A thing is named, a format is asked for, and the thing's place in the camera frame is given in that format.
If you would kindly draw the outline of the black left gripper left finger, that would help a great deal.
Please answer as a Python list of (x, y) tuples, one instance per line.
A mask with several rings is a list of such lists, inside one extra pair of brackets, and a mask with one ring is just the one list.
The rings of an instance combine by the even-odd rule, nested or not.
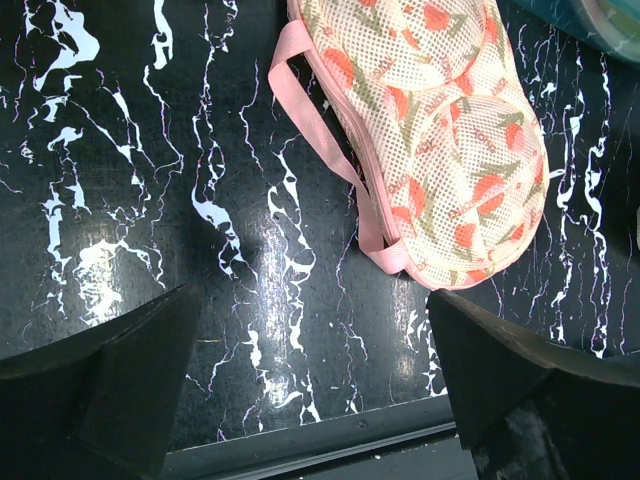
[(157, 479), (200, 317), (181, 285), (1, 361), (4, 479)]

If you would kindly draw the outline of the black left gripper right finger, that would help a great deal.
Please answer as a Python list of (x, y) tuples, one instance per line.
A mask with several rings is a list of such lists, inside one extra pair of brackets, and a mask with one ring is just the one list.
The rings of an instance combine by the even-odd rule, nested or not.
[(446, 290), (427, 307), (479, 478), (638, 478), (638, 353), (599, 359)]

